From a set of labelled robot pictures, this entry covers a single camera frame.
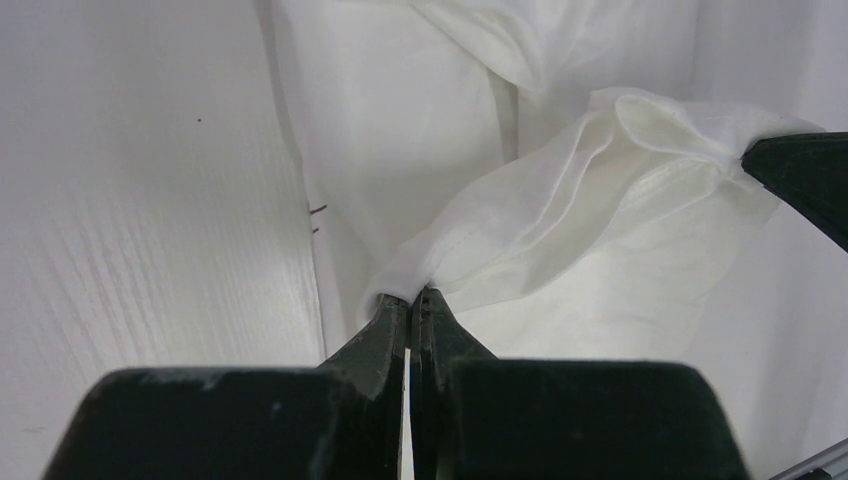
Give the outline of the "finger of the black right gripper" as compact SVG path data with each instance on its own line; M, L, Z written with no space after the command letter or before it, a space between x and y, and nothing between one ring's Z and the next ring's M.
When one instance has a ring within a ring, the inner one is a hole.
M763 138L741 158L743 170L840 248L847 248L847 134Z

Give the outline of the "white t shirt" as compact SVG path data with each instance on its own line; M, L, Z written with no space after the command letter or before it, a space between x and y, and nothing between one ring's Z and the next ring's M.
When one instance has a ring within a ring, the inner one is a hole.
M775 474L847 435L847 257L747 175L847 125L843 1L262 1L321 350L433 286L506 357L680 360Z

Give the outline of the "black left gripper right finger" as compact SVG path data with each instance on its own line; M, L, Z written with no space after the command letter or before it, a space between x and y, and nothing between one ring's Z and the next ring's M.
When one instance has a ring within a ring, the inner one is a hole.
M507 360L443 295L410 310L418 479L745 479L713 390L686 365Z

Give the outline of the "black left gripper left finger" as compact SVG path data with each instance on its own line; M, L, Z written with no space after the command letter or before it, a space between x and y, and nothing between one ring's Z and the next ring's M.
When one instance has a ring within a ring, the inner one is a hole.
M313 368L116 370L84 396L48 479L396 479L408 304Z

